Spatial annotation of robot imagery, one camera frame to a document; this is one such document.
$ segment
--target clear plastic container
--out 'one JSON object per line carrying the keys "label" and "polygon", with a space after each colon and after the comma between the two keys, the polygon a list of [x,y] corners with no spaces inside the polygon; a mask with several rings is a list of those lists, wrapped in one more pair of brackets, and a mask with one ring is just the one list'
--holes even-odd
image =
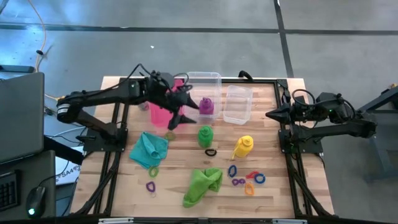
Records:
{"label": "clear plastic container", "polygon": [[[174,83],[173,91],[177,89],[177,86],[182,86],[183,81],[181,79],[176,79]],[[159,106],[149,103],[150,109],[150,121],[156,127],[167,127],[169,125],[169,121],[172,119],[173,114],[166,109],[161,109]],[[179,114],[183,114],[183,107],[180,109]]]}
{"label": "clear plastic container", "polygon": [[230,85],[226,89],[224,121],[245,124],[250,120],[253,91],[251,88]]}
{"label": "clear plastic container", "polygon": [[216,72],[188,72],[187,85],[193,101],[200,110],[184,107],[185,116],[198,123],[210,124],[221,113],[221,75]]}

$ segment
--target computer mouse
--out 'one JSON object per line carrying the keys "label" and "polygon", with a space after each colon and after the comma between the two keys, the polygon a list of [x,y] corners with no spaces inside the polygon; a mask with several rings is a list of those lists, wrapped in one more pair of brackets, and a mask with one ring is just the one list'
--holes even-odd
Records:
{"label": "computer mouse", "polygon": [[45,187],[38,186],[30,190],[26,198],[26,212],[29,218],[40,218],[45,210]]}

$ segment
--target towel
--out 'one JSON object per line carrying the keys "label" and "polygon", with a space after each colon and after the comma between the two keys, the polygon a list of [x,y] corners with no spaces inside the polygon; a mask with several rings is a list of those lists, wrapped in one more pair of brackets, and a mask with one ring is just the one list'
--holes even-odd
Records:
{"label": "towel", "polygon": [[207,190],[218,192],[223,181],[223,171],[219,168],[209,168],[204,171],[194,169],[188,192],[184,195],[182,205],[190,208],[196,205]]}
{"label": "towel", "polygon": [[160,160],[166,158],[169,141],[151,133],[143,132],[134,145],[130,159],[143,168],[159,166]]}

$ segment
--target yellow bottle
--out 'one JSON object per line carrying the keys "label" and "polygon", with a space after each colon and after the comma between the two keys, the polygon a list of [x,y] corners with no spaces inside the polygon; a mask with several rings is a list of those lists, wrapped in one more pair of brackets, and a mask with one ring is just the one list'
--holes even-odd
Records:
{"label": "yellow bottle", "polygon": [[235,149],[232,154],[232,159],[234,159],[235,155],[238,157],[245,157],[249,154],[249,152],[252,149],[253,149],[253,138],[250,136],[243,136],[239,138],[238,142],[235,145]]}

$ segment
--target laptop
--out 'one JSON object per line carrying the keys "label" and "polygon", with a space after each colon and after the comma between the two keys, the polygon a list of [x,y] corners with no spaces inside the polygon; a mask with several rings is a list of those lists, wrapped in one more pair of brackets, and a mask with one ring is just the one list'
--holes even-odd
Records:
{"label": "laptop", "polygon": [[0,164],[44,150],[44,74],[0,81]]}

